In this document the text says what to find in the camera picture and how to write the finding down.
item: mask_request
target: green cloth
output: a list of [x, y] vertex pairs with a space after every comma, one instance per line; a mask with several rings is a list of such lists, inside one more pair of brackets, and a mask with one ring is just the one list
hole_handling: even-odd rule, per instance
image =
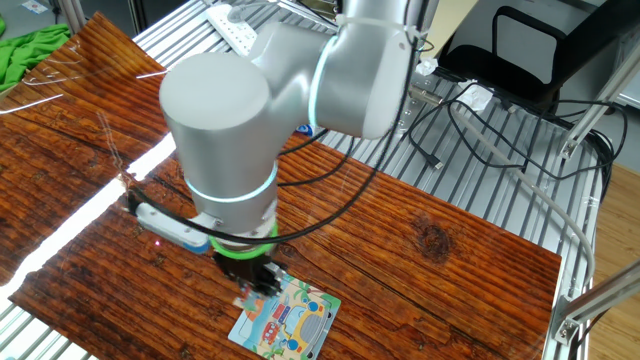
[[4, 19], [2, 19], [2, 15], [0, 15], [0, 35], [4, 33], [4, 30], [7, 28], [7, 25], [4, 23]]
[[0, 91], [20, 82], [26, 69], [33, 69], [69, 40], [69, 36], [67, 25], [58, 24], [0, 41]]

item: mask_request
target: glowing blue ring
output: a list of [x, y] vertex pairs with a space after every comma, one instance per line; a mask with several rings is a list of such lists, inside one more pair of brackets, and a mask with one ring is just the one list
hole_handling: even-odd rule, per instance
[[211, 195], [203, 194], [202, 192], [200, 192], [198, 189], [196, 189], [191, 184], [189, 179], [185, 178], [184, 182], [187, 183], [187, 186], [189, 187], [189, 189], [191, 189], [191, 191], [193, 191], [195, 194], [197, 194], [201, 198], [204, 198], [204, 199], [207, 199], [207, 200], [211, 200], [211, 201], [215, 201], [215, 202], [219, 202], [219, 203], [230, 204], [230, 203], [236, 203], [236, 202], [249, 200], [249, 199], [252, 199], [252, 198], [258, 196], [260, 193], [265, 191], [269, 187], [269, 185], [271, 185], [273, 180], [276, 179], [276, 175], [277, 174], [278, 174], [278, 163], [274, 162], [273, 163], [273, 170], [271, 171], [271, 175], [269, 175], [269, 178], [267, 179], [267, 181], [264, 182], [264, 184], [262, 184], [259, 188], [253, 190], [252, 192], [250, 192], [248, 194], [245, 194], [245, 195], [242, 195], [242, 196], [233, 197], [233, 198], [217, 198], [217, 197], [214, 197], [214, 196], [211, 196]]
[[318, 87], [320, 86], [320, 79], [322, 79], [322, 72], [324, 71], [324, 65], [327, 63], [329, 51], [331, 51], [336, 41], [338, 41], [338, 37], [333, 36], [325, 44], [324, 49], [322, 49], [322, 53], [320, 54], [320, 58], [318, 59], [316, 71], [313, 73], [313, 78], [311, 79], [311, 88], [309, 89], [309, 107], [307, 115], [309, 116], [309, 124], [311, 124], [313, 128], [318, 126], [318, 120], [316, 120], [316, 103], [318, 102]]

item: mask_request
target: floor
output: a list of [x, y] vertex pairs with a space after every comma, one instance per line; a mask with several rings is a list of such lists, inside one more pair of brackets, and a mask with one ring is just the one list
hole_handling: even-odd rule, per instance
[[[640, 173], [615, 166], [598, 215], [595, 283], [640, 258]], [[640, 294], [612, 308], [594, 326], [590, 360], [637, 359], [640, 354]]]

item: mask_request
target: power strip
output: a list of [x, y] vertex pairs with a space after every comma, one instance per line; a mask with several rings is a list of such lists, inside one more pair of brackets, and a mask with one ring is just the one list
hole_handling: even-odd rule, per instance
[[229, 4], [221, 4], [208, 8], [205, 11], [207, 20], [222, 35], [222, 38], [229, 43], [231, 48], [241, 56], [248, 56], [253, 43], [258, 34], [247, 24], [246, 21], [232, 23], [227, 20], [227, 16], [232, 7]]

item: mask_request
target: white cable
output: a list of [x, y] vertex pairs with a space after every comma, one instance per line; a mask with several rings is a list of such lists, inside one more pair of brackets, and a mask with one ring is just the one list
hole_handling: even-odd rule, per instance
[[[478, 140], [480, 140], [482, 144], [484, 144], [484, 146], [486, 146], [489, 150], [491, 150], [493, 155], [495, 155], [498, 159], [500, 159], [505, 165], [515, 165], [513, 161], [511, 161], [505, 154], [503, 154], [500, 150], [498, 150], [497, 147], [495, 147], [491, 142], [489, 142], [489, 140], [487, 140], [487, 138], [485, 138], [484, 135], [482, 135], [480, 131], [478, 131], [478, 129], [475, 128], [475, 126], [471, 125], [471, 123], [462, 114], [454, 110], [451, 107], [451, 105], [449, 105], [449, 109], [453, 114], [454, 120], [462, 123], [473, 135], [475, 135], [475, 137]], [[520, 171], [518, 168], [509, 168], [509, 170], [511, 170], [520, 180], [522, 180], [523, 183], [525, 183], [531, 190], [533, 190], [533, 192], [536, 193], [536, 195], [538, 195], [544, 202], [546, 202], [547, 205], [549, 205], [549, 208], [551, 208], [558, 215], [560, 215], [560, 217], [574, 231], [578, 239], [580, 239], [580, 244], [582, 245], [584, 249], [584, 253], [586, 254], [586, 257], [587, 257], [587, 279], [585, 281], [589, 282], [589, 280], [591, 280], [595, 272], [596, 259], [595, 259], [595, 256], [593, 255], [593, 249], [591, 248], [591, 244], [589, 243], [587, 236], [582, 232], [582, 229], [580, 229], [578, 224], [576, 224], [576, 222], [573, 221], [573, 219], [570, 218], [569, 215], [564, 210], [562, 210], [560, 206], [558, 206], [558, 204], [556, 204], [550, 197], [548, 197], [547, 194], [545, 194], [542, 190], [540, 190], [540, 188], [537, 187], [533, 183], [533, 181], [531, 181], [525, 174], [523, 174], [522, 171]]]

